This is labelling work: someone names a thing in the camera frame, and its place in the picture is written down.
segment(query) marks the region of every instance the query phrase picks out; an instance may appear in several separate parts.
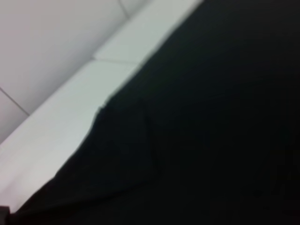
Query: white couch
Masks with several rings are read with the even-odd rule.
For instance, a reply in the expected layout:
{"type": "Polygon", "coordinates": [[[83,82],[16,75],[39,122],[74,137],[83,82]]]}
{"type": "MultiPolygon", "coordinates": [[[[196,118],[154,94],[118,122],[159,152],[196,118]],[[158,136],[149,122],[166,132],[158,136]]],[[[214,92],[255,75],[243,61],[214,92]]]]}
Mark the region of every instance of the white couch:
{"type": "Polygon", "coordinates": [[[18,208],[76,151],[99,107],[200,4],[155,0],[0,146],[0,205],[18,208]]]}

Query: white leather sofa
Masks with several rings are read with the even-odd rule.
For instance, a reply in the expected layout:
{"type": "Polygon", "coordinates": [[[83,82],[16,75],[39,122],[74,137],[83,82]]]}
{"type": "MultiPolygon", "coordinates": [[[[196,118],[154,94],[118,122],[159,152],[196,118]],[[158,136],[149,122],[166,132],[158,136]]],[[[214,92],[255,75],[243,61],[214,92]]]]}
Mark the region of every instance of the white leather sofa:
{"type": "Polygon", "coordinates": [[[0,146],[0,205],[18,208],[76,151],[99,107],[200,4],[154,0],[0,146]]]}

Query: white cushion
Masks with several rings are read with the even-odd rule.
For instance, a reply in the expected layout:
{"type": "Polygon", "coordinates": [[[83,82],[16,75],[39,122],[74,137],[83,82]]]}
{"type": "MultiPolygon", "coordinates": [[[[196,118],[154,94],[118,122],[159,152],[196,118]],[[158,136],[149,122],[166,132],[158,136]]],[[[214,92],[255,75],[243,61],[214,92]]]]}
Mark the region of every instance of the white cushion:
{"type": "Polygon", "coordinates": [[[143,63],[201,0],[154,0],[94,55],[97,60],[143,63]]]}
{"type": "Polygon", "coordinates": [[[16,211],[76,151],[100,106],[138,69],[93,61],[0,146],[0,205],[16,211]]]}

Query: black fabric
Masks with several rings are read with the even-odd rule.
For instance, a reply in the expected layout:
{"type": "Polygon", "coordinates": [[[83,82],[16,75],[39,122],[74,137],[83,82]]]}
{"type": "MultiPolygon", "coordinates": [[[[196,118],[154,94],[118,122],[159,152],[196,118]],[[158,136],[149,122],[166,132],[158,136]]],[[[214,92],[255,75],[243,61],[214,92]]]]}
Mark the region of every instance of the black fabric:
{"type": "Polygon", "coordinates": [[[9,213],[9,207],[0,206],[0,225],[8,224],[9,213]]]}
{"type": "Polygon", "coordinates": [[[11,224],[299,224],[299,10],[205,1],[11,224]]]}

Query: white wall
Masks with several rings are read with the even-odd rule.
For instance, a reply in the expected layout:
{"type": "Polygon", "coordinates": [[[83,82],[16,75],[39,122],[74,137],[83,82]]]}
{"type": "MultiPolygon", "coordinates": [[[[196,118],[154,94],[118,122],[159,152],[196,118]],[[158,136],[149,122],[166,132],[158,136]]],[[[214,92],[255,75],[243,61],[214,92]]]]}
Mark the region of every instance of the white wall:
{"type": "Polygon", "coordinates": [[[0,0],[0,143],[146,1],[0,0]]]}

